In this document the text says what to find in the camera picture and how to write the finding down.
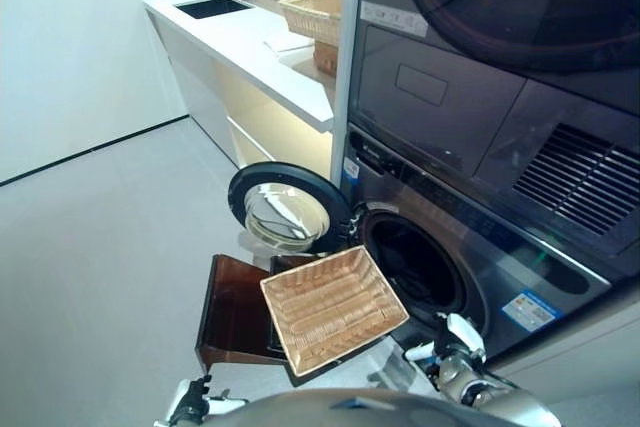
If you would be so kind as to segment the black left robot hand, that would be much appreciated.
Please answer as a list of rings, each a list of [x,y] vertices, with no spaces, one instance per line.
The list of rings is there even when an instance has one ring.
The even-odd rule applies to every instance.
[[[225,392],[209,396],[211,380],[211,374],[195,380],[181,380],[170,403],[167,421],[177,423],[179,420],[189,420],[197,423],[206,416],[224,415],[249,403],[246,399],[231,398]]]

